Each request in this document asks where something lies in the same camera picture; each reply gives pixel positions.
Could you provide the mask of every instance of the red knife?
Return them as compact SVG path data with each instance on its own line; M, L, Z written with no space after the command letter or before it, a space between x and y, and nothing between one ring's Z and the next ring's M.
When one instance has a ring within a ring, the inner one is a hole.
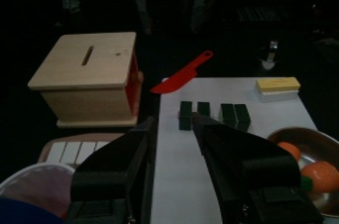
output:
M151 88L154 93L171 93L176 91L196 75L196 67L204 63L214 53L211 51L204 51L198 57L160 84Z

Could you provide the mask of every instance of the blue object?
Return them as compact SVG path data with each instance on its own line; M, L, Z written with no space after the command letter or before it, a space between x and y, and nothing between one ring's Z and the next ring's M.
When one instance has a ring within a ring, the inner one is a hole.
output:
M0 223L2 224L64 224L64 220L46 209L0 197Z

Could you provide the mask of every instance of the wooden box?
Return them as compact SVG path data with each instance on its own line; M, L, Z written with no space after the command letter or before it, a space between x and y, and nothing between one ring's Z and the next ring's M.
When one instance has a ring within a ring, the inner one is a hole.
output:
M135 33L60 37L28 86L39 90L59 127L134 126L143 74Z

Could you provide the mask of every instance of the coin slot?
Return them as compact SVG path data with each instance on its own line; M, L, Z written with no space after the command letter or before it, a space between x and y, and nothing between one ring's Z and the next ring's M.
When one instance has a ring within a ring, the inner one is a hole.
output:
M90 56L91 56L91 53L92 53L92 49L94 49L94 46L90 46L90 48L87 50L87 53L86 53L86 56L84 56L84 61L83 61L82 65L87 65L88 60L90 60Z

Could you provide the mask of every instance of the white table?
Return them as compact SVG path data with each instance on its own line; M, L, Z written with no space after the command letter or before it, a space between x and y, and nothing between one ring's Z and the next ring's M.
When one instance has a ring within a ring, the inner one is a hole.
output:
M219 120L222 103L244 103L252 123L248 132L267 137L282 127L317 129L298 98L261 103L256 78L194 78L178 91L162 95L151 224L222 224L218 197L192 131L179 131L182 101L211 103Z

